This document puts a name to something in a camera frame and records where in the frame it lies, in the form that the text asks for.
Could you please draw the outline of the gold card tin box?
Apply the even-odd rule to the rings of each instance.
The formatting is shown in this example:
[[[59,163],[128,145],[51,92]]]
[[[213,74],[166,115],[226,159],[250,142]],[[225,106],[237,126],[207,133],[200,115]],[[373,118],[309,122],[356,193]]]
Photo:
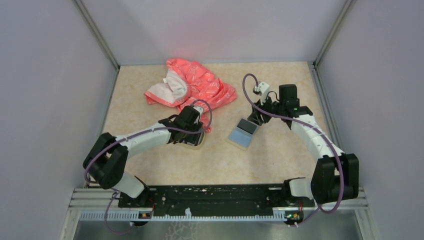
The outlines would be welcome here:
[[[205,137],[204,132],[196,133],[196,134],[190,134],[185,139],[185,144],[188,148],[197,150],[201,147],[202,142],[204,140],[204,137]]]

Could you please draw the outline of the beige blue card holder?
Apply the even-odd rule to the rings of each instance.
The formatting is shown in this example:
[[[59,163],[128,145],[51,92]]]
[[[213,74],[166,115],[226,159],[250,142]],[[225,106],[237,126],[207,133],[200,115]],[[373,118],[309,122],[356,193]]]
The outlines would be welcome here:
[[[251,144],[252,139],[253,139],[253,137],[254,137],[255,134],[253,134],[253,135],[252,134],[248,134],[247,132],[245,132],[245,131],[241,130],[240,128],[238,128],[237,127],[237,124],[234,127],[234,129],[231,131],[231,133],[229,134],[229,136],[227,138],[227,141],[230,144],[232,144],[232,145],[234,145],[234,146],[236,146],[236,147],[238,147],[238,148],[246,151],[248,149],[249,145]]]

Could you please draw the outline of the thin credit card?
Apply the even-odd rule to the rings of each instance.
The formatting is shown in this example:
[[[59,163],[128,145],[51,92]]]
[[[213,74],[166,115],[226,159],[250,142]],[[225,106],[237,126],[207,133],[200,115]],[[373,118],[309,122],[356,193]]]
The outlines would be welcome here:
[[[236,125],[237,128],[243,130],[244,132],[254,135],[259,128],[257,124],[254,122],[251,122],[245,118],[241,118],[238,124]]]

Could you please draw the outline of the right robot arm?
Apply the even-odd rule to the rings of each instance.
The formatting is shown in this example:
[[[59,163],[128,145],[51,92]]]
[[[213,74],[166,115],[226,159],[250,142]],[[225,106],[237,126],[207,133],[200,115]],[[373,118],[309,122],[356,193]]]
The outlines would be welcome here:
[[[311,178],[293,178],[284,183],[281,199],[287,206],[295,206],[301,197],[315,200],[318,204],[337,202],[339,194],[343,200],[355,199],[359,195],[359,159],[353,153],[347,154],[329,140],[319,127],[313,112],[301,106],[294,84],[279,86],[279,99],[269,97],[270,86],[259,82],[253,93],[260,100],[252,107],[249,119],[259,125],[271,118],[283,116],[282,121],[306,146],[315,160]]]

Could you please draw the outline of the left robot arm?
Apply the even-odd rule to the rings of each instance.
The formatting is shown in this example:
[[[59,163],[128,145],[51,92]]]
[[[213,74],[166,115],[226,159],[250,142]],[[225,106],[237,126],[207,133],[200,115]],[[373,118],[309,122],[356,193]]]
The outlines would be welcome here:
[[[85,178],[92,177],[104,189],[126,194],[132,203],[144,207],[149,203],[148,187],[125,171],[127,160],[151,148],[167,144],[198,146],[205,133],[201,122],[204,109],[188,105],[179,114],[159,120],[140,132],[99,136],[83,162]]]

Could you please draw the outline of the pink patterned cloth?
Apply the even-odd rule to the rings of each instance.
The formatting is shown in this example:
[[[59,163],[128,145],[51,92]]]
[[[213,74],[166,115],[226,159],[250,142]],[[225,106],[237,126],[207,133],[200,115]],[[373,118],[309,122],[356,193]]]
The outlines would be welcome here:
[[[222,81],[196,61],[169,58],[162,82],[144,92],[148,104],[161,104],[179,112],[195,100],[206,101],[211,109],[220,108],[237,99],[235,87]]]

